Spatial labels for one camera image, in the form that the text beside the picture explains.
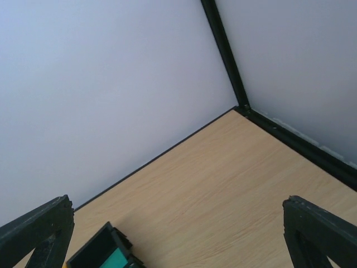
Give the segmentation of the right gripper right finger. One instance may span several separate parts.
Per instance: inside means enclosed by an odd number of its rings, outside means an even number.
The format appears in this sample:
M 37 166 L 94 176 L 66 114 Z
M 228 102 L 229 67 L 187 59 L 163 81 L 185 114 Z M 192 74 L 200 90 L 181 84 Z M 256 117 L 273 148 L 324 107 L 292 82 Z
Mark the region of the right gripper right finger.
M 294 267 L 356 267 L 356 226 L 297 196 L 282 203 L 284 239 Z

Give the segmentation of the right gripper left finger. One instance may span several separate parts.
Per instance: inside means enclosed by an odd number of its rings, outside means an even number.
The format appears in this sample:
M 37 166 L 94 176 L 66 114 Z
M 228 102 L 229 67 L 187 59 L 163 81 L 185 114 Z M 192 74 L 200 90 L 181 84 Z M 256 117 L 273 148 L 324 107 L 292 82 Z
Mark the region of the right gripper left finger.
M 74 230 L 67 195 L 56 197 L 1 227 L 1 267 L 14 267 L 31 254 L 26 267 L 62 267 Z

